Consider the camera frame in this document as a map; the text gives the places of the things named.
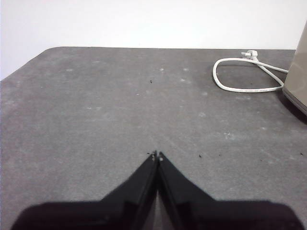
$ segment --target white plug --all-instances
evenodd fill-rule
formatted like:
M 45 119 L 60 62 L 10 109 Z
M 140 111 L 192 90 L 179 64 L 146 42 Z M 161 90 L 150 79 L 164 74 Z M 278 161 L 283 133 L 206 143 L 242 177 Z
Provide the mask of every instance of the white plug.
M 245 56 L 243 57 L 244 59 L 258 60 L 258 52 L 256 50 L 248 50 L 247 52 L 241 52 L 241 54 Z

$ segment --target gray table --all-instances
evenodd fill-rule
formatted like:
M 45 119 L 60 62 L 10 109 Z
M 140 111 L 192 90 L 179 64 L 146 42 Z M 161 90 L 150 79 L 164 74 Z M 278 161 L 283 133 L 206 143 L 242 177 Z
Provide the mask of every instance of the gray table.
M 32 204 L 101 199 L 153 150 L 213 198 L 286 203 L 307 226 L 306 117 L 282 92 L 212 81 L 214 62 L 241 51 L 57 47 L 7 77 L 2 229 Z M 287 69 L 294 51 L 259 54 Z M 276 85 L 256 66 L 225 65 L 227 85 Z

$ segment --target table surface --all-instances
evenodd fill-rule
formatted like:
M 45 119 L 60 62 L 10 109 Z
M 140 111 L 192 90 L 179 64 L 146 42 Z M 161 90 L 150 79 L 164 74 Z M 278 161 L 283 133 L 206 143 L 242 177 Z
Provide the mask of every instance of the table surface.
M 281 91 L 214 84 L 215 61 L 241 51 L 56 47 L 4 79 L 1 228 L 33 204 L 101 199 L 153 150 L 215 199 L 285 203 L 307 226 L 307 119 Z M 285 69 L 293 56 L 259 50 Z M 277 85 L 248 63 L 218 75 L 239 88 Z

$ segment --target power cord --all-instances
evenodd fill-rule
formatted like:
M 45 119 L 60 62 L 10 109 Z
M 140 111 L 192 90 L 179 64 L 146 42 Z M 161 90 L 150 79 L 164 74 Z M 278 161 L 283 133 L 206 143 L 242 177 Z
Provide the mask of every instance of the power cord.
M 220 87 L 223 90 L 231 91 L 231 92 L 271 92 L 271 91 L 276 91 L 279 89 L 283 88 L 283 81 L 280 80 L 276 75 L 274 75 L 272 72 L 270 72 L 267 68 L 277 70 L 280 72 L 288 73 L 289 71 L 286 69 L 281 69 L 275 66 L 271 66 L 262 62 L 259 62 L 257 59 L 258 52 L 256 50 L 248 50 L 247 52 L 242 52 L 242 55 L 245 57 L 243 58 L 236 58 L 236 57 L 231 57 L 231 58 L 223 58 L 220 60 L 217 60 L 217 62 L 213 66 L 213 79 L 215 83 L 217 84 L 218 87 Z M 240 89 L 240 88 L 232 88 L 232 87 L 227 87 L 221 84 L 219 79 L 217 78 L 216 75 L 216 68 L 218 64 L 220 64 L 223 61 L 244 61 L 244 62 L 249 62 L 257 65 L 260 69 L 262 69 L 264 72 L 266 72 L 268 75 L 270 75 L 272 78 L 274 78 L 280 86 L 278 87 L 271 87 L 271 88 L 262 88 L 262 89 Z

